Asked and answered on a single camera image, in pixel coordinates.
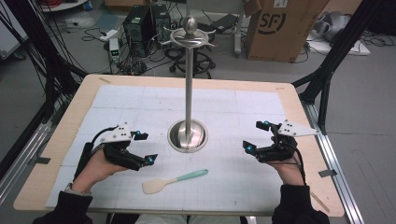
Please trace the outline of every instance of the power strip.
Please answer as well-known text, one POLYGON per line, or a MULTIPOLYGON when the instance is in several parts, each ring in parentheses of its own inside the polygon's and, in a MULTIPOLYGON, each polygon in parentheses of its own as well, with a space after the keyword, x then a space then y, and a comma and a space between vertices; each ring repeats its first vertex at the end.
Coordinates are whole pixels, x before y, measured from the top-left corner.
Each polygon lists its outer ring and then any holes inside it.
POLYGON ((116 34, 117 31, 116 30, 110 30, 109 32, 106 33, 106 35, 102 35, 101 37, 99 37, 101 40, 108 40, 109 38, 111 38, 111 36, 113 36, 114 34, 116 34))

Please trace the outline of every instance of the person's left hand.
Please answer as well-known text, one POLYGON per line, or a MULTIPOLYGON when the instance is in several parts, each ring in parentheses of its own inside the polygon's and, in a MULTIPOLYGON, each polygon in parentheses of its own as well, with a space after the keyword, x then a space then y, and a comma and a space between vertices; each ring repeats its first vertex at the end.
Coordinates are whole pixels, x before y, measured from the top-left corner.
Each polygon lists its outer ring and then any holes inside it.
POLYGON ((90 161, 88 161, 84 170, 75 179, 72 190, 79 193, 90 193, 91 187, 116 172, 125 171, 128 168, 115 165, 105 158, 102 149, 96 151, 90 161))

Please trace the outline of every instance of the silver pole stand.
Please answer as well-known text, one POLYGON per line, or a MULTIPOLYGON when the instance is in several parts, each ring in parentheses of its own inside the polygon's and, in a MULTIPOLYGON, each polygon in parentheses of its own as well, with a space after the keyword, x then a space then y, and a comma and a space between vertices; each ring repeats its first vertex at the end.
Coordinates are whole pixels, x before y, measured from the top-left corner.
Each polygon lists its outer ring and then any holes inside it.
POLYGON ((195 152, 202 149, 207 142, 207 129, 198 120, 191 119, 193 49, 211 45, 208 34, 197 29, 198 23, 193 16, 183 21, 183 28, 168 30, 170 40, 164 43, 175 43, 186 49, 186 119, 173 124, 168 132, 168 141, 172 148, 179 152, 195 152))

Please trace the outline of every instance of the table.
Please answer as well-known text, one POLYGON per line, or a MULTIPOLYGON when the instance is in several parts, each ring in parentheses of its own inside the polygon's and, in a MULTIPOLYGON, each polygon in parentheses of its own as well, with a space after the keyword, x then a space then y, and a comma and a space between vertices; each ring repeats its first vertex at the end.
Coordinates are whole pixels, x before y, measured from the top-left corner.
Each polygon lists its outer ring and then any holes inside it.
MULTIPOLYGON (((49 164, 37 164, 25 182, 18 195, 14 207, 17 210, 49 210, 45 203, 55 182, 56 175, 64 155, 71 147, 78 128, 81 125, 87 111, 90 109, 97 91, 102 85, 131 85, 160 88, 183 88, 183 78, 169 77, 122 77, 89 75, 85 77, 78 92, 68 107, 56 131, 51 137, 42 157, 51 158, 49 164)), ((294 122, 309 126, 304 110, 301 106, 296 90, 288 83, 246 82, 230 80, 206 80, 195 79, 195 89, 209 90, 239 90, 239 91, 265 91, 276 92, 279 95, 286 117, 294 122)), ((315 208, 327 213, 330 217, 341 217, 344 208, 340 202, 337 191, 330 177, 320 177, 318 172, 327 170, 327 166, 321 156, 317 141, 314 136, 299 137, 299 149, 302 151, 305 163, 306 182, 311 187, 312 203, 315 208)), ((91 212, 105 212, 100 209, 90 209, 91 212)), ((262 213, 246 213, 245 215, 270 216, 271 211, 262 213)))

